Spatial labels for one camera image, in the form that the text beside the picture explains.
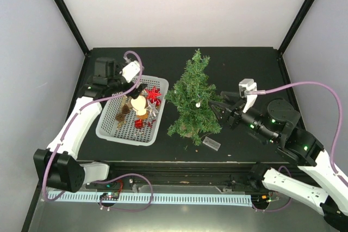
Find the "red glitter star ornament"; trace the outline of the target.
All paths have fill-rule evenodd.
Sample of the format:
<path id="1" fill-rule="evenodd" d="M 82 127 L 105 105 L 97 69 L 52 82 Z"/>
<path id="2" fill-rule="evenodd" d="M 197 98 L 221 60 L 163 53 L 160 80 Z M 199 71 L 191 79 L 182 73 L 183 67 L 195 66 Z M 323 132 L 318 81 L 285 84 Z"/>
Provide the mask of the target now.
<path id="1" fill-rule="evenodd" d="M 145 90 L 147 93 L 147 99 L 158 99 L 161 96 L 160 89 L 153 86 L 151 89 Z"/>

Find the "small green christmas tree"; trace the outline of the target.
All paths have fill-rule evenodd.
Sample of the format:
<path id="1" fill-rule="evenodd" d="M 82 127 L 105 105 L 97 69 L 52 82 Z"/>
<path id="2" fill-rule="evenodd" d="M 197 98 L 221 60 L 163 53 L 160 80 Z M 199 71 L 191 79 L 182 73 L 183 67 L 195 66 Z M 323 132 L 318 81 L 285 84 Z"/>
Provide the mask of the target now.
<path id="1" fill-rule="evenodd" d="M 209 56 L 202 55 L 199 49 L 196 50 L 186 62 L 180 79 L 165 96 L 166 101 L 172 103 L 179 113 L 178 119 L 169 126 L 167 134 L 180 136 L 181 125 L 188 129 L 195 128 L 198 134 L 190 139 L 196 146 L 202 144 L 204 134 L 218 134 L 221 131 L 221 126 L 208 105 L 209 101 L 222 101 L 216 93 L 216 86 L 208 83 L 209 77 L 204 72 L 209 62 Z"/>

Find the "white plastic basket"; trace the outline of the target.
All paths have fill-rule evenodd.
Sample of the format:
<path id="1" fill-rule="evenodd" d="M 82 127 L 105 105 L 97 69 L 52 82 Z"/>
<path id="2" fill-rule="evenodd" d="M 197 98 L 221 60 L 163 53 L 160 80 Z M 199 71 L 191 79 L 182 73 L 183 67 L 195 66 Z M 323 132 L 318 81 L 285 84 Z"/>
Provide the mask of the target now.
<path id="1" fill-rule="evenodd" d="M 130 101 L 130 98 L 123 96 L 111 99 L 106 102 L 98 120 L 96 135 L 99 138 L 134 146 L 150 146 L 155 142 L 164 111 L 164 96 L 169 89 L 169 82 L 164 78 L 154 76 L 142 76 L 140 82 L 147 84 L 147 88 L 158 88 L 161 93 L 159 97 L 161 102 L 156 117 L 145 119 L 143 127 L 138 129 L 135 127 L 135 121 L 138 118 L 135 111 L 132 110 L 125 116 L 125 120 L 119 123 L 116 120 L 116 115 L 121 112 L 122 107 Z"/>

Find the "silver star topper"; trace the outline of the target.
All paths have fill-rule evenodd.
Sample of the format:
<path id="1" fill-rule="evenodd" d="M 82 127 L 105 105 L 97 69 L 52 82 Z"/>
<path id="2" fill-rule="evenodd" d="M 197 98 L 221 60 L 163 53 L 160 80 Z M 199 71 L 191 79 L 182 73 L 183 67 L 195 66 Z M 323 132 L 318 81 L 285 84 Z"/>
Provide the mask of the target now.
<path id="1" fill-rule="evenodd" d="M 156 102 L 148 101 L 148 107 L 146 108 L 148 115 L 151 118 L 156 118 L 158 115 L 158 110 L 156 108 Z"/>

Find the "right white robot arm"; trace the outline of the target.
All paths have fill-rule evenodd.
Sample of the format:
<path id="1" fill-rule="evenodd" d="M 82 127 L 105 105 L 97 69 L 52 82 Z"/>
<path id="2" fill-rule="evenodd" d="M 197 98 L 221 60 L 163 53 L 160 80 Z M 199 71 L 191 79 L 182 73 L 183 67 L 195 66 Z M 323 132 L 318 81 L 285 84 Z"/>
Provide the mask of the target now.
<path id="1" fill-rule="evenodd" d="M 331 163 L 323 144 L 310 132 L 297 127 L 300 113 L 283 99 L 268 103 L 265 112 L 253 108 L 253 99 L 222 92 L 223 103 L 209 101 L 221 124 L 231 128 L 244 124 L 277 146 L 276 153 L 316 181 L 308 185 L 263 163 L 255 164 L 247 176 L 253 190 L 280 192 L 312 208 L 333 228 L 347 231 L 347 176 Z"/>

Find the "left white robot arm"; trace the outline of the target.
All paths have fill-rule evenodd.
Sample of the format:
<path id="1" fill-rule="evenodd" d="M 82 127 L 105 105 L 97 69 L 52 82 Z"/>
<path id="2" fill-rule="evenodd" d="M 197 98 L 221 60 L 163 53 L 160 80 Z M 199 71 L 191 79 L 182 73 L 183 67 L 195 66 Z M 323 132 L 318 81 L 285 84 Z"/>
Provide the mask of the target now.
<path id="1" fill-rule="evenodd" d="M 34 153 L 34 165 L 43 192 L 48 187 L 77 192 L 83 185 L 96 181 L 105 188 L 116 184 L 117 175 L 108 164 L 79 164 L 77 156 L 92 123 L 103 110 L 103 103 L 122 96 L 136 98 L 145 88 L 140 82 L 141 58 L 133 52 L 135 60 L 131 61 L 129 54 L 124 54 L 124 63 L 113 58 L 96 59 L 94 72 L 78 91 L 75 106 L 61 131 L 46 149 Z"/>

